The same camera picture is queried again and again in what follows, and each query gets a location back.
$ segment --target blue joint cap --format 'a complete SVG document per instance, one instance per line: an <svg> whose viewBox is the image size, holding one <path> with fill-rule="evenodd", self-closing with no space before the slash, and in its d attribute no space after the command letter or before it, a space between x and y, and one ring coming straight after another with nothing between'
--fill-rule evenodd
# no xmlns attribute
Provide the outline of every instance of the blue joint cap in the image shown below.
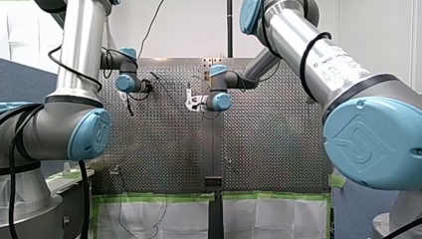
<svg viewBox="0 0 422 239"><path fill-rule="evenodd" d="M136 50L134 50L133 48L122 47L122 48L120 48L120 51L125 53L126 55L136 59Z"/></svg>
<svg viewBox="0 0 422 239"><path fill-rule="evenodd" d="M323 127L325 151L354 182L382 190L422 187L422 111L367 97L338 106Z"/></svg>
<svg viewBox="0 0 422 239"><path fill-rule="evenodd" d="M110 117L104 109L87 113L75 127L68 145L68 159L81 161L103 154L110 134Z"/></svg>
<svg viewBox="0 0 422 239"><path fill-rule="evenodd" d="M210 68L210 77L215 77L217 75L226 73L227 71L228 69L225 65L214 65Z"/></svg>
<svg viewBox="0 0 422 239"><path fill-rule="evenodd" d="M0 113L4 113L15 108L27 105L27 102L14 102L14 103L0 103Z"/></svg>
<svg viewBox="0 0 422 239"><path fill-rule="evenodd" d="M240 31L247 35L255 34L261 12L261 0L244 0L240 12Z"/></svg>
<svg viewBox="0 0 422 239"><path fill-rule="evenodd" d="M121 74L115 79L115 86L124 93L133 93L136 91L136 81L130 75Z"/></svg>
<svg viewBox="0 0 422 239"><path fill-rule="evenodd" d="M227 93L219 93L212 100L212 108L215 112L224 112L233 106L233 100Z"/></svg>

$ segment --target black metal pole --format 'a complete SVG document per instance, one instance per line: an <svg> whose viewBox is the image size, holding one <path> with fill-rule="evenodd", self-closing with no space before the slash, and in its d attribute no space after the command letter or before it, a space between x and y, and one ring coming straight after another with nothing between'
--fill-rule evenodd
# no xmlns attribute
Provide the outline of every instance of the black metal pole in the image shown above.
<svg viewBox="0 0 422 239"><path fill-rule="evenodd" d="M227 57L233 58L233 0L227 0Z"/></svg>

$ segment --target pegboard panel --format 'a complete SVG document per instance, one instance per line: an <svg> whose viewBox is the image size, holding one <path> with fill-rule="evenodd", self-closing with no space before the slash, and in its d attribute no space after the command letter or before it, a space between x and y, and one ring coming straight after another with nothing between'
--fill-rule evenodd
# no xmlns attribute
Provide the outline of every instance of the pegboard panel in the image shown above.
<svg viewBox="0 0 422 239"><path fill-rule="evenodd" d="M223 64L241 71L249 61ZM290 67L281 62L255 90L230 94L234 105L224 113L221 152L215 152L222 157L224 190L327 192L321 109L307 103Z"/></svg>
<svg viewBox="0 0 422 239"><path fill-rule="evenodd" d="M100 97L111 115L112 130L96 165L100 170L94 177L94 194L204 191L202 117L185 106L187 84L196 94L202 89L203 67L203 59L140 60L137 75L152 81L153 92L144 101L130 99L133 117L114 86L118 72L109 79L101 73ZM120 175L110 174L117 165Z"/></svg>

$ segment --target white wall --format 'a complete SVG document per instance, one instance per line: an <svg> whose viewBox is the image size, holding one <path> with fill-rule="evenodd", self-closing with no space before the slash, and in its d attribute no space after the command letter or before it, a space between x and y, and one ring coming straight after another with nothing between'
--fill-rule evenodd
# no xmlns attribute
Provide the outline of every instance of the white wall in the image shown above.
<svg viewBox="0 0 422 239"><path fill-rule="evenodd" d="M233 1L234 57L255 57L261 43L240 32L239 14L243 0ZM320 28L338 36L338 0L317 0ZM157 0L125 0L113 9L110 29L118 47L140 48ZM166 0L145 43L142 57L227 56L227 0Z"/></svg>
<svg viewBox="0 0 422 239"><path fill-rule="evenodd" d="M317 2L320 7L319 27L338 39L338 0ZM113 8L109 21L117 47L129 46L139 50L158 3L158 0L124 0ZM226 3L226 0L165 0L145 42L142 57L227 56ZM234 0L234 57L251 58L262 49L262 45L255 37L240 32L241 5L242 0ZM12 32L1 31L2 28L12 29ZM0 57L56 72L57 66L47 58L47 53L60 45L61 39L60 28L35 3L0 2Z"/></svg>
<svg viewBox="0 0 422 239"><path fill-rule="evenodd" d="M422 93L422 2L414 0L413 88Z"/></svg>
<svg viewBox="0 0 422 239"><path fill-rule="evenodd" d="M412 86L416 1L341 0L341 46L372 73L390 73Z"/></svg>
<svg viewBox="0 0 422 239"><path fill-rule="evenodd" d="M158 0L125 0L114 7L110 30L118 47L140 48ZM227 52L225 0L166 0L142 57L219 57Z"/></svg>
<svg viewBox="0 0 422 239"><path fill-rule="evenodd" d="M47 53L62 43L62 32L34 2L0 2L0 58L57 72Z"/></svg>

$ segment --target green tape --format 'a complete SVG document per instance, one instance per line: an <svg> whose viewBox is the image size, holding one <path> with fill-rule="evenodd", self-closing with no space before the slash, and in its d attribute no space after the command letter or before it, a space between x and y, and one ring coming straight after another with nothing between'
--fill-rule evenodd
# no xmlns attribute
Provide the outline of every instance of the green tape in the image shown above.
<svg viewBox="0 0 422 239"><path fill-rule="evenodd" d="M239 201L258 199L257 192L223 192L223 200Z"/></svg>
<svg viewBox="0 0 422 239"><path fill-rule="evenodd" d="M331 238L331 206L332 206L332 198L331 194L327 194L326 196L326 239Z"/></svg>
<svg viewBox="0 0 422 239"><path fill-rule="evenodd" d="M99 204L121 202L209 202L214 200L213 193L200 194L154 194L154 193L125 193L123 195L94 196L93 201Z"/></svg>
<svg viewBox="0 0 422 239"><path fill-rule="evenodd" d="M74 171L74 172L69 172L66 175L62 175L62 172L60 172L60 173L47 177L47 179L54 180L57 178L78 178L78 177L81 177L81 173L79 171Z"/></svg>
<svg viewBox="0 0 422 239"><path fill-rule="evenodd" d="M94 239L98 239L99 236L99 216L100 216L100 204L93 200L91 226L94 234Z"/></svg>
<svg viewBox="0 0 422 239"><path fill-rule="evenodd" d="M289 193L272 191L253 192L223 192L223 200L251 200L251 199L288 199L304 201L327 201L329 194Z"/></svg>
<svg viewBox="0 0 422 239"><path fill-rule="evenodd" d="M346 183L346 179L342 175L332 174L328 178L328 183L332 187L343 188Z"/></svg>

